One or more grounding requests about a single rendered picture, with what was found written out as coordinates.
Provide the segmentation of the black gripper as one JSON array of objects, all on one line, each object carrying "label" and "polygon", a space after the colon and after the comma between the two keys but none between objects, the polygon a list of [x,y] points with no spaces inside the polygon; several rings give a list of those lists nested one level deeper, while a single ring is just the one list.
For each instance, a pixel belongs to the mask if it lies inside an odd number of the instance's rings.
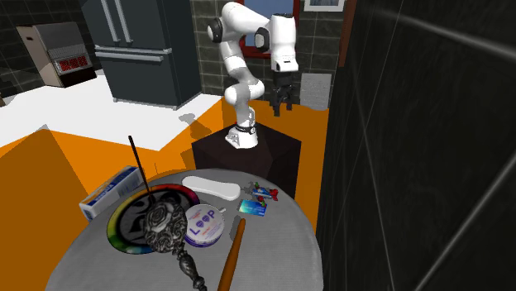
[{"label": "black gripper", "polygon": [[293,102],[291,99],[291,90],[292,90],[292,73],[291,72],[274,72],[274,90],[276,92],[276,96],[273,101],[273,109],[274,116],[280,116],[280,104],[281,97],[284,96],[284,102],[286,103],[286,109],[288,111],[293,110]]}]

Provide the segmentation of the dark robot stand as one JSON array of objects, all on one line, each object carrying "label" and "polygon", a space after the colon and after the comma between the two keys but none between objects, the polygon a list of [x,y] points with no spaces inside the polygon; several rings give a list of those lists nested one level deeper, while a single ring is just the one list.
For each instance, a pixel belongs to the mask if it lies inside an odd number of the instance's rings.
[{"label": "dark robot stand", "polygon": [[257,125],[258,145],[236,149],[225,137],[226,127],[192,144],[198,169],[232,169],[254,174],[295,197],[301,141],[265,125]]}]

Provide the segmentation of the red and blue toy airplane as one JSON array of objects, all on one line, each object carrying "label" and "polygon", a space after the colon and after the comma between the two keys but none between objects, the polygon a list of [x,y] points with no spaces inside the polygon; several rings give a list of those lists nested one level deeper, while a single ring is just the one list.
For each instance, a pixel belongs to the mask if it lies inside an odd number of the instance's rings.
[{"label": "red and blue toy airplane", "polygon": [[251,187],[251,194],[263,203],[266,199],[278,200],[278,190],[276,188],[264,188],[257,182]]}]

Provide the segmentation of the red framed window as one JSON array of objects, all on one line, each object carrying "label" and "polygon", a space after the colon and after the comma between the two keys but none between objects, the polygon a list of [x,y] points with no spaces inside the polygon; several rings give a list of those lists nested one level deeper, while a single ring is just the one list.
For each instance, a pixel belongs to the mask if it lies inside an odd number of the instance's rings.
[{"label": "red framed window", "polygon": [[[249,7],[252,11],[261,14],[263,17],[270,18],[275,13],[292,14],[296,26],[299,25],[300,0],[235,0],[240,4]],[[254,47],[253,34],[247,35],[240,40],[240,47],[246,58],[269,59],[270,53],[259,52]]]}]

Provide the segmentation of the blue card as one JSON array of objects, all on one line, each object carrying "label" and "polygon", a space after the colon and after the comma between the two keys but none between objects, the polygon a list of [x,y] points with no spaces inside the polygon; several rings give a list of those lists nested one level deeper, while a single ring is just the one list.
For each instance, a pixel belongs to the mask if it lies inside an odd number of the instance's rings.
[{"label": "blue card", "polygon": [[263,217],[265,215],[266,208],[266,203],[251,200],[242,200],[239,207],[239,211],[245,214]]}]

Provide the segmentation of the white oblong dish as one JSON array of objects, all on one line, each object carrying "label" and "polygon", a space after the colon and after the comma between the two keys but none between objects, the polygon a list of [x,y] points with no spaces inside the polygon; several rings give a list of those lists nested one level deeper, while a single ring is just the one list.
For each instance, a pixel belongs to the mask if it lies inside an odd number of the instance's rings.
[{"label": "white oblong dish", "polygon": [[193,191],[210,194],[227,201],[236,200],[241,193],[241,187],[238,184],[220,182],[198,176],[183,178],[182,185]]}]

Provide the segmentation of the dark grey refrigerator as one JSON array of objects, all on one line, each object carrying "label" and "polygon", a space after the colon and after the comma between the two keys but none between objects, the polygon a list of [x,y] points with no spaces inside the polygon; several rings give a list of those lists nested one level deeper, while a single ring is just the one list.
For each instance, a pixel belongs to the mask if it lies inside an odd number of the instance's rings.
[{"label": "dark grey refrigerator", "polygon": [[113,99],[177,108],[202,92],[189,0],[79,0]]}]

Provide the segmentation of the round white and purple tin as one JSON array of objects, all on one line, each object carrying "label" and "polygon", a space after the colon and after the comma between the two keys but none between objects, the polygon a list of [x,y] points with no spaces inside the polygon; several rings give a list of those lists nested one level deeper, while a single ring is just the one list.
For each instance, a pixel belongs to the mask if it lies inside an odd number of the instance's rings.
[{"label": "round white and purple tin", "polygon": [[222,212],[209,204],[197,204],[186,212],[188,221],[185,240],[195,247],[209,247],[222,236],[225,220]]}]

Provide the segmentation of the thin dark stick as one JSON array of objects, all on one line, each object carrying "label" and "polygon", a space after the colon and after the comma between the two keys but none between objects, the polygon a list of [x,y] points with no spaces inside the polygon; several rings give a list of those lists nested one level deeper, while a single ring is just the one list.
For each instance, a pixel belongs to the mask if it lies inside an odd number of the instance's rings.
[{"label": "thin dark stick", "polygon": [[150,203],[151,206],[153,206],[155,204],[155,198],[154,198],[153,194],[151,193],[150,187],[149,187],[147,179],[146,179],[145,172],[144,172],[143,167],[141,165],[141,161],[140,161],[140,158],[139,158],[139,155],[138,155],[138,152],[137,152],[134,140],[133,140],[131,135],[128,136],[128,140],[130,142],[133,155],[135,156],[136,163],[138,165],[138,169],[140,170],[143,183],[144,183],[144,185],[146,187],[146,192],[147,192],[147,195],[148,195],[149,203]]}]

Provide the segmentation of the brown wooden rolling pin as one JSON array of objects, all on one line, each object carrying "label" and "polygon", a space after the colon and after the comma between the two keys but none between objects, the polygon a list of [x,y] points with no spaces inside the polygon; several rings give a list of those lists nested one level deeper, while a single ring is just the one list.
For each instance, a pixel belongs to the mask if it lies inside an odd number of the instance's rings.
[{"label": "brown wooden rolling pin", "polygon": [[221,278],[217,287],[217,291],[230,291],[232,279],[237,266],[239,251],[241,248],[241,241],[246,228],[246,219],[242,218],[239,221],[236,235],[232,243],[232,247],[227,255],[227,260],[224,265]]}]

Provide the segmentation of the ornate silver hand mirror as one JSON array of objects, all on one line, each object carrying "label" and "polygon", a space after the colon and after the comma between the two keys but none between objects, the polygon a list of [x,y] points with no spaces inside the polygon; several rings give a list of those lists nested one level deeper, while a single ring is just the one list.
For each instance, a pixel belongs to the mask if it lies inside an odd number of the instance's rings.
[{"label": "ornate silver hand mirror", "polygon": [[179,268],[193,281],[194,289],[208,291],[204,278],[198,274],[194,258],[184,248],[187,226],[182,206],[172,198],[161,198],[145,215],[144,237],[153,251],[177,257]]}]

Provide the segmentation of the black plate with rainbow rim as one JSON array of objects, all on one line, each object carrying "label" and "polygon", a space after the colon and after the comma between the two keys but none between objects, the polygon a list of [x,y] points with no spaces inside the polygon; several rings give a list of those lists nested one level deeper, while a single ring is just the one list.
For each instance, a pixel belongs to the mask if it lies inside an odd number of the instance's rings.
[{"label": "black plate with rainbow rim", "polygon": [[[156,200],[172,198],[184,210],[200,204],[193,190],[179,184],[151,186],[150,193]],[[149,194],[145,189],[131,195],[117,207],[107,223],[107,238],[115,249],[130,255],[153,252],[144,237],[145,217],[150,207]]]}]

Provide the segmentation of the blue and white box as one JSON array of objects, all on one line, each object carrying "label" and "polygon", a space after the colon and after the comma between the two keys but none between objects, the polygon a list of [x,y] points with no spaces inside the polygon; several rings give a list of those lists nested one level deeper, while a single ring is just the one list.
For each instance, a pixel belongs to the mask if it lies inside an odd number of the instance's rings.
[{"label": "blue and white box", "polygon": [[79,208],[87,221],[91,222],[120,197],[138,188],[142,183],[139,168],[126,166],[82,200]]}]

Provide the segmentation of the grey box with red display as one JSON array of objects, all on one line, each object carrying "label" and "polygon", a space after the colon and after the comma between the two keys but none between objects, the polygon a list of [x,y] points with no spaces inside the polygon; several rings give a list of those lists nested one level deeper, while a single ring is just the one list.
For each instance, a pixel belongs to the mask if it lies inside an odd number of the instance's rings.
[{"label": "grey box with red display", "polygon": [[68,88],[97,77],[75,22],[18,26],[17,32],[45,85]]}]

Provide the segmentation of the grey panel on wall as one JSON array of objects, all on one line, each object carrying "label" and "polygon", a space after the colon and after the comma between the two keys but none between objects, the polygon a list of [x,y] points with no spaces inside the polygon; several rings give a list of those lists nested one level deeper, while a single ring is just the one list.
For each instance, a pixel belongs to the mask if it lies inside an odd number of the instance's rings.
[{"label": "grey panel on wall", "polygon": [[302,73],[300,104],[317,111],[326,110],[330,98],[331,79],[330,74]]}]

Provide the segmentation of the white framed wall picture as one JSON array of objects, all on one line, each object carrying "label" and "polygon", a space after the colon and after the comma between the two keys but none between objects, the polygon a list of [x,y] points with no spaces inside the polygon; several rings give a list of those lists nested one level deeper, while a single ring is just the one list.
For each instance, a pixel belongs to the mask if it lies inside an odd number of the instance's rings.
[{"label": "white framed wall picture", "polygon": [[342,12],[346,0],[304,0],[305,12]]}]

